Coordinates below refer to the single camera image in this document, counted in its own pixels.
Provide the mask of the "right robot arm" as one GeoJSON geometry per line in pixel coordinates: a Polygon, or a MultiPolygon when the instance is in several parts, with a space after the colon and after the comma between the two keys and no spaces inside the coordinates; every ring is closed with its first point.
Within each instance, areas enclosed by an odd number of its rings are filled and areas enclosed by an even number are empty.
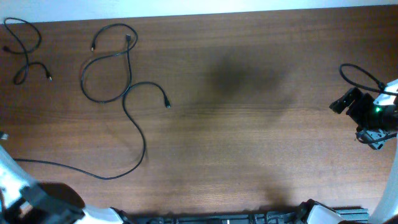
{"type": "MultiPolygon", "coordinates": [[[[330,105],[335,113],[346,114],[358,125],[356,139],[380,150],[386,141],[397,139],[397,91],[382,91],[377,98],[359,88],[348,90],[330,105]]],[[[314,200],[302,204],[295,223],[397,223],[397,158],[394,158],[386,188],[372,214],[359,210],[337,211],[314,200]]]]}

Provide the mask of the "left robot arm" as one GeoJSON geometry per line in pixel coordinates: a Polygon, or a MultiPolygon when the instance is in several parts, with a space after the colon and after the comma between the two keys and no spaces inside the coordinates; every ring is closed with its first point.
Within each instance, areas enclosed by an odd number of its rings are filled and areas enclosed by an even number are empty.
{"type": "Polygon", "coordinates": [[[132,223],[115,208],[84,203],[68,185],[40,182],[1,148],[1,223],[132,223]]]}

